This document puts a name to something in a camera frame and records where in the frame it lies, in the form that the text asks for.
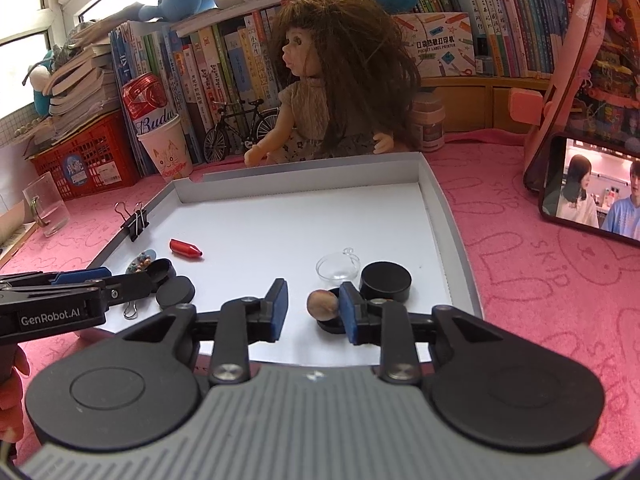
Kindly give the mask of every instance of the pink tablecloth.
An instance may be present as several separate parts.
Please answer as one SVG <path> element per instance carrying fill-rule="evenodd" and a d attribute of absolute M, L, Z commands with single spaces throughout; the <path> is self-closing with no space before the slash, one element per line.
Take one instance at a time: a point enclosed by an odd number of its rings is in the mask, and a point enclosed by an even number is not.
<path fill-rule="evenodd" d="M 640 453 L 640 250 L 543 222 L 522 186 L 522 148 L 447 144 L 428 160 L 449 200 L 489 322 L 590 367 L 606 390 L 593 449 L 612 465 Z M 159 178 L 68 204 L 72 221 L 40 234 L 2 269 L 84 267 L 118 231 L 118 200 L 145 202 Z M 34 372 L 76 350 L 75 335 L 24 344 Z M 37 442 L 30 427 L 18 462 Z"/>

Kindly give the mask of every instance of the red plastic basket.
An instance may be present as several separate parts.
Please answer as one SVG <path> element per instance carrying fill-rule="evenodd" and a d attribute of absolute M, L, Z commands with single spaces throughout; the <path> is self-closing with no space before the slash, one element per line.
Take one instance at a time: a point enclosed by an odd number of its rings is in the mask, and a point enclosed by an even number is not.
<path fill-rule="evenodd" d="M 114 112 L 32 160 L 50 171 L 63 200 L 133 186 L 140 180 L 122 112 Z"/>

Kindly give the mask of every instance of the doll hand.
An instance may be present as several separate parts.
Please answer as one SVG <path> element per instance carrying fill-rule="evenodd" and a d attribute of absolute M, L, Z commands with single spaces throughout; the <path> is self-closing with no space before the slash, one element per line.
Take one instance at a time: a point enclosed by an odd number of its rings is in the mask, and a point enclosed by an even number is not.
<path fill-rule="evenodd" d="M 266 153 L 264 153 L 261 147 L 254 144 L 249 151 L 244 154 L 244 165 L 248 168 L 257 166 L 265 155 Z"/>
<path fill-rule="evenodd" d="M 373 140 L 377 141 L 373 147 L 373 153 L 386 153 L 394 148 L 394 138 L 387 134 L 375 134 Z"/>
<path fill-rule="evenodd" d="M 14 367 L 24 375 L 29 375 L 29 363 L 22 348 L 15 351 Z M 18 442 L 24 435 L 22 412 L 22 379 L 12 370 L 11 377 L 0 385 L 0 439 Z"/>

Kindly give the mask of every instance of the budweiser can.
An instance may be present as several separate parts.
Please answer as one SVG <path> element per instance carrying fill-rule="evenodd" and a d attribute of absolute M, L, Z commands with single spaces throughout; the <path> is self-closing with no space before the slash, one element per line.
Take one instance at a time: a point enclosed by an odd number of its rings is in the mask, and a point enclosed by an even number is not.
<path fill-rule="evenodd" d="M 151 73 L 126 83 L 122 87 L 122 100 L 137 135 L 148 134 L 175 117 L 162 82 Z"/>

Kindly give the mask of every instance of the doll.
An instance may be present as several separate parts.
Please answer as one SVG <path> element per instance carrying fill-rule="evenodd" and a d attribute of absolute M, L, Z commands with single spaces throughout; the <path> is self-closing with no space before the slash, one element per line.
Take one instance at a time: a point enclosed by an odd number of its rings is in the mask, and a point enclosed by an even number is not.
<path fill-rule="evenodd" d="M 418 149 L 408 112 L 420 75 L 396 22 L 373 0 L 293 0 L 271 30 L 284 88 L 276 125 L 245 153 L 270 162 Z"/>
<path fill-rule="evenodd" d="M 18 442 L 24 434 L 22 412 L 22 379 L 18 375 L 29 375 L 29 362 L 19 346 L 15 351 L 11 377 L 0 385 L 0 440 Z"/>

